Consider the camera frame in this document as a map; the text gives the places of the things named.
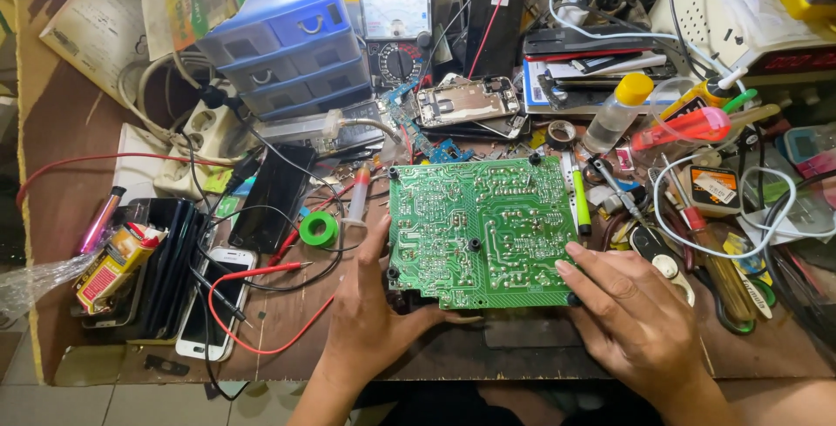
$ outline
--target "smartphone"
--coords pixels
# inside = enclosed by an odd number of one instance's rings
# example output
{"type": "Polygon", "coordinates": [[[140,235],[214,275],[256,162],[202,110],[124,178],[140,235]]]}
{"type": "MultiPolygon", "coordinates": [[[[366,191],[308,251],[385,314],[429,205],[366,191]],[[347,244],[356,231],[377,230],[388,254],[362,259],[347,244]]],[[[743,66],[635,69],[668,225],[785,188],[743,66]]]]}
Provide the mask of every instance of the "smartphone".
{"type": "MultiPolygon", "coordinates": [[[[231,272],[251,270],[256,264],[256,253],[252,251],[218,247],[212,249],[209,256],[231,272]]],[[[201,271],[210,283],[214,283],[224,276],[223,271],[217,269],[213,264],[209,264],[207,260],[204,260],[201,271]]],[[[244,284],[244,279],[224,281],[216,287],[216,291],[222,292],[228,300],[236,301],[236,306],[239,309],[244,307],[247,289],[248,286],[244,284]]],[[[206,289],[202,289],[201,292],[206,294],[206,289]]],[[[206,318],[203,313],[206,306],[203,301],[197,300],[196,296],[197,292],[193,291],[185,321],[177,335],[177,344],[175,345],[177,354],[202,359],[206,356],[206,351],[209,351],[210,361],[224,361],[233,351],[233,340],[217,325],[210,314],[209,345],[206,346],[206,318]]],[[[218,318],[226,324],[231,332],[235,333],[238,322],[233,314],[217,299],[215,299],[214,307],[218,318]]]]}

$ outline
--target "phone logic board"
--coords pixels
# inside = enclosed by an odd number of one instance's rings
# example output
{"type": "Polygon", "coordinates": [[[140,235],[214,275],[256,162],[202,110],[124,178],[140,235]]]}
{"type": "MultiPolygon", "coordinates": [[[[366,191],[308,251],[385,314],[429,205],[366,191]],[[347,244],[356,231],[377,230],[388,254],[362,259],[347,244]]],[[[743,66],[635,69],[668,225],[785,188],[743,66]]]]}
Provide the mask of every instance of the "phone logic board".
{"type": "Polygon", "coordinates": [[[577,241],[560,158],[390,171],[390,288],[443,309],[566,305],[554,268],[577,241]]]}

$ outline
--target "electrical tape roll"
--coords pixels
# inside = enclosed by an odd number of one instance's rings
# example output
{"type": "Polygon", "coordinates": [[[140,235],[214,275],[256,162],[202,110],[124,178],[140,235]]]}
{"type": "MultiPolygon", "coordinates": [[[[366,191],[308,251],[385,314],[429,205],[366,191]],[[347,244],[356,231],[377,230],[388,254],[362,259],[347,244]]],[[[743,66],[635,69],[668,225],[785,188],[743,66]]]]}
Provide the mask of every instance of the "electrical tape roll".
{"type": "Polygon", "coordinates": [[[329,246],[337,240],[339,231],[337,219],[322,210],[309,213],[299,224],[299,238],[311,246],[329,246]]]}
{"type": "Polygon", "coordinates": [[[562,152],[569,150],[577,132],[569,121],[554,121],[546,129],[546,143],[552,150],[562,152]]]}

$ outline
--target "drawer handle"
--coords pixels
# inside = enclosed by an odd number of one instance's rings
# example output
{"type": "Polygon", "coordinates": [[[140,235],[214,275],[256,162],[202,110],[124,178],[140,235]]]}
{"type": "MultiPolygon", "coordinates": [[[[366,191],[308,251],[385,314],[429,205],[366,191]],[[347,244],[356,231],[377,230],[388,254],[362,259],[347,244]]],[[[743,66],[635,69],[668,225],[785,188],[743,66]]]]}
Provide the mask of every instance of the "drawer handle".
{"type": "Polygon", "coordinates": [[[316,15],[316,28],[313,31],[311,31],[307,27],[305,27],[305,25],[302,24],[301,21],[298,22],[298,25],[299,25],[299,28],[302,29],[306,34],[311,34],[311,35],[318,34],[319,31],[322,30],[322,16],[320,16],[319,14],[316,15]]]}

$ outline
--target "power strip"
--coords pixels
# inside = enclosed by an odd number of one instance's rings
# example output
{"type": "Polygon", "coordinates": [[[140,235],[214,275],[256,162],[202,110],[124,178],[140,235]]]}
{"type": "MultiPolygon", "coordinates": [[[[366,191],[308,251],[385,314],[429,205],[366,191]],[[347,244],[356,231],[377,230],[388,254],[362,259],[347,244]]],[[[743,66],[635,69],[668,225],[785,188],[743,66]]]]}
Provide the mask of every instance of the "power strip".
{"type": "MultiPolygon", "coordinates": [[[[212,84],[226,91],[230,97],[236,94],[234,88],[227,82],[222,83],[220,79],[213,80],[212,84]]],[[[197,103],[192,116],[183,125],[183,135],[192,140],[196,155],[218,156],[224,136],[232,130],[236,122],[235,115],[228,106],[222,105],[217,109],[209,109],[201,101],[197,103]]],[[[189,157],[188,154],[183,155],[175,148],[172,148],[169,156],[189,157]]],[[[209,172],[210,166],[195,166],[197,182],[201,187],[206,184],[209,172]]],[[[202,199],[200,189],[195,185],[192,177],[192,165],[187,162],[166,160],[160,173],[154,178],[154,186],[174,196],[194,200],[202,199]]]]}

